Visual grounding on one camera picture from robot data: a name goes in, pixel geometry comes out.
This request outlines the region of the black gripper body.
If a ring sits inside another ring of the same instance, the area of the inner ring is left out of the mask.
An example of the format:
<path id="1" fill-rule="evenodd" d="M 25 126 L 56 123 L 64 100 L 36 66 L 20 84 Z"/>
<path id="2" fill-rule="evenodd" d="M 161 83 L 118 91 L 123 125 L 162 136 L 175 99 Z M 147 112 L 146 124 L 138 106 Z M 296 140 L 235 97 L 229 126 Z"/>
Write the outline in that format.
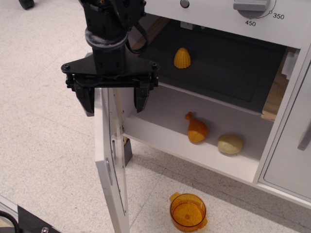
<path id="1" fill-rule="evenodd" d="M 142 87 L 147 83 L 151 90 L 158 86 L 159 64 L 137 57 L 128 51 L 120 56 L 89 53 L 85 58 L 65 63 L 61 70 L 66 74 L 66 85 L 74 92 L 91 92 L 95 88 Z"/>

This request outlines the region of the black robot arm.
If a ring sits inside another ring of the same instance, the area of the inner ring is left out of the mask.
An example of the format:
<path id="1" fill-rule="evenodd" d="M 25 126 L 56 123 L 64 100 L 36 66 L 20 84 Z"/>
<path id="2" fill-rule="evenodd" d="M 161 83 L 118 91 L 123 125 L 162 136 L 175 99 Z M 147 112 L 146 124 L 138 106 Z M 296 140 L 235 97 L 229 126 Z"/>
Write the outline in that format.
<path id="1" fill-rule="evenodd" d="M 138 57 L 149 44 L 139 20 L 146 15 L 144 0 L 82 0 L 85 38 L 92 53 L 65 63 L 67 88 L 88 116 L 94 115 L 96 88 L 132 87 L 137 112 L 145 109 L 149 92 L 158 86 L 158 63 Z"/>

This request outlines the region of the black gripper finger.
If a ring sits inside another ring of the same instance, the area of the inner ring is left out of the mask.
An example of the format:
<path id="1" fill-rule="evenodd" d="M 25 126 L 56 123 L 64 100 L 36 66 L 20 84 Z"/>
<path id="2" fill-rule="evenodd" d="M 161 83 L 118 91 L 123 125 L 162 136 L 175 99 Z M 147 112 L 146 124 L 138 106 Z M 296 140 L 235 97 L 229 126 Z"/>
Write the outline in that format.
<path id="1" fill-rule="evenodd" d="M 94 87 L 74 83 L 74 92 L 87 117 L 94 116 Z"/>
<path id="2" fill-rule="evenodd" d="M 149 97 L 149 84 L 140 82 L 139 86 L 134 88 L 134 105 L 137 113 L 145 109 L 147 99 Z"/>

